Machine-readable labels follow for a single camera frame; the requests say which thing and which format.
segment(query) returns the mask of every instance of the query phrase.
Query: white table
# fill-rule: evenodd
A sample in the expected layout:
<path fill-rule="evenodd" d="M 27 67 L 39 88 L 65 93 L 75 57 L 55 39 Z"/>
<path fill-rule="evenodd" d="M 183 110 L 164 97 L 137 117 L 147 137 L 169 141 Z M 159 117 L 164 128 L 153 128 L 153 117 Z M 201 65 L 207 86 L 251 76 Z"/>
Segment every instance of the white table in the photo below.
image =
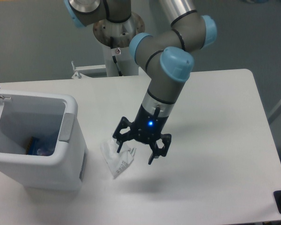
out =
<path fill-rule="evenodd" d="M 0 224 L 218 225 L 281 220 L 273 192 L 281 165 L 248 70 L 192 73 L 163 133 L 167 157 L 148 165 L 149 146 L 115 180 L 99 144 L 120 118 L 133 121 L 150 79 L 91 78 L 2 83 L 3 89 L 65 93 L 78 102 L 89 149 L 82 189 L 24 188 L 0 173 Z"/>

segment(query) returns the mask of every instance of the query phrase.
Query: gray wall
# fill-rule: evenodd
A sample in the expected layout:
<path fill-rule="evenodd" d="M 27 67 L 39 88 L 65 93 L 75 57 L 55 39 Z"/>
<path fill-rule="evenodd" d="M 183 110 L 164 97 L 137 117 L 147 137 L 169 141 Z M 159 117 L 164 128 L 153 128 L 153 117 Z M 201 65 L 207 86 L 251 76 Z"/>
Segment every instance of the gray wall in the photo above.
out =
<path fill-rule="evenodd" d="M 157 0 L 132 0 L 133 11 L 157 35 L 170 25 Z M 195 0 L 218 26 L 218 39 L 194 52 L 195 71 L 247 68 L 254 73 L 266 112 L 281 98 L 281 3 Z M 103 64 L 92 27 L 75 28 L 62 0 L 0 2 L 0 82 L 69 79 L 76 66 Z M 277 146 L 281 124 L 273 124 Z"/>

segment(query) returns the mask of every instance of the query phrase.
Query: light blue joint cap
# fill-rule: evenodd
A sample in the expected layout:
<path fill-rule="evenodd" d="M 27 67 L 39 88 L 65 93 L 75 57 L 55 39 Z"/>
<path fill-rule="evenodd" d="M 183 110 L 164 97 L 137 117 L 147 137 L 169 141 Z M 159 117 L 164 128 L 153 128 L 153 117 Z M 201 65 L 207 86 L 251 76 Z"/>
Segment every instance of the light blue joint cap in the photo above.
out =
<path fill-rule="evenodd" d="M 69 14 L 71 15 L 71 18 L 73 19 L 74 23 L 75 23 L 75 26 L 78 27 L 78 28 L 81 28 L 81 27 L 85 27 L 81 22 L 80 20 L 76 17 L 75 13 L 73 12 L 71 6 L 70 6 L 70 3 L 68 0 L 64 0 L 64 4 L 66 5 L 66 8 L 69 12 Z"/>
<path fill-rule="evenodd" d="M 161 54 L 160 65 L 174 81 L 185 83 L 190 77 L 194 59 L 180 48 L 167 47 Z"/>
<path fill-rule="evenodd" d="M 147 33 L 139 33 L 138 35 L 135 35 L 134 38 L 132 38 L 130 45 L 129 45 L 129 52 L 132 58 L 135 60 L 135 54 L 136 54 L 136 49 L 139 46 L 139 43 L 144 39 L 146 36 L 151 36 L 150 34 Z"/>
<path fill-rule="evenodd" d="M 213 19 L 211 19 L 208 15 L 202 16 L 203 20 L 205 21 L 206 25 L 206 37 L 205 37 L 205 43 L 203 45 L 203 48 L 211 45 L 217 37 L 217 28 L 216 24 Z"/>

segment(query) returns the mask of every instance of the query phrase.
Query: crumpled paper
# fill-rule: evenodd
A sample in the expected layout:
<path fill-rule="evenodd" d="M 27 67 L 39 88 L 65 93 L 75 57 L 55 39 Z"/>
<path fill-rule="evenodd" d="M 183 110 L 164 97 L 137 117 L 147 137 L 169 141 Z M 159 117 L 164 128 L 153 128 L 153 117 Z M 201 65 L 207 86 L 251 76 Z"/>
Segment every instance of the crumpled paper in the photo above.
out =
<path fill-rule="evenodd" d="M 123 143 L 121 152 L 117 153 L 118 144 L 113 138 L 101 143 L 100 148 L 113 178 L 117 178 L 131 165 L 136 151 L 136 148 L 130 149 L 126 143 Z"/>

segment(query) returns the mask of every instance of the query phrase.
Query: white trash bin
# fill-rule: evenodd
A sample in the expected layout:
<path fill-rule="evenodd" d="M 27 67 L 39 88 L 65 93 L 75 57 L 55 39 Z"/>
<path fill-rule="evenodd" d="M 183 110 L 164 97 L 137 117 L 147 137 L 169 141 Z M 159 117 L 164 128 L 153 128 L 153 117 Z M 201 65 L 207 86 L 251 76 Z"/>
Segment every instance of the white trash bin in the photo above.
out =
<path fill-rule="evenodd" d="M 78 190 L 88 150 L 77 111 L 69 95 L 0 89 L 0 171 L 26 187 Z M 50 156 L 27 155 L 54 133 Z"/>

